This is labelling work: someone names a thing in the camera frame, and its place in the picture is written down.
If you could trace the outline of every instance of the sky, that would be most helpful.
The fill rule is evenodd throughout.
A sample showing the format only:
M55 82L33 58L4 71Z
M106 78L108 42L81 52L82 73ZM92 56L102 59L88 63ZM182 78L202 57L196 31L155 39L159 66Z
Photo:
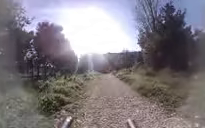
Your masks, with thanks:
M23 0L29 29L49 21L63 26L63 33L78 54L140 50L134 21L134 0ZM205 29L205 0L177 0L187 9L186 21Z

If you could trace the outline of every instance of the bare tree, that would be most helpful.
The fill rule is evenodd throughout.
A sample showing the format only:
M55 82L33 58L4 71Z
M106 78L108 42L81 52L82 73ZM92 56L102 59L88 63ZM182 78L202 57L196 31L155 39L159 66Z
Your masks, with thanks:
M158 15L161 6L169 0L136 0L136 22L138 29L144 32L157 30Z

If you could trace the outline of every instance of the sunlight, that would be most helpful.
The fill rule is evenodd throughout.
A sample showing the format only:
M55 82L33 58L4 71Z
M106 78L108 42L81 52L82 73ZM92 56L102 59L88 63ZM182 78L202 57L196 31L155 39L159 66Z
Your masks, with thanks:
M120 52L131 43L119 24L99 8L64 10L60 17L64 34L78 56Z

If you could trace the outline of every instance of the grass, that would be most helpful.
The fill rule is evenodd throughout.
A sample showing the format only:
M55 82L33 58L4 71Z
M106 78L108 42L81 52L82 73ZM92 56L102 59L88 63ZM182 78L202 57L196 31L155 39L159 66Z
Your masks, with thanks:
M175 111L188 96L186 74L170 70L154 72L138 68L121 70L116 76L140 95L160 103L167 111Z
M52 115L65 106L74 104L82 96L84 83L93 78L92 74L83 74L39 81L39 109L46 115Z
M75 112L85 82L93 74L50 78L35 84L0 79L0 128L52 128L61 109Z
M52 128L54 120L37 110L36 95L12 83L0 81L0 128Z

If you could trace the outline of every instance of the dirt path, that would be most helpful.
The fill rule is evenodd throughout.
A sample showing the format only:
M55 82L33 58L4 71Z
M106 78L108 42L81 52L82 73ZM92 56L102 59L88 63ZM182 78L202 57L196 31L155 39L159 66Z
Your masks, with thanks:
M185 121L168 119L161 108L112 75L92 81L88 95L79 121L82 128L127 128L129 118L138 128L187 128Z

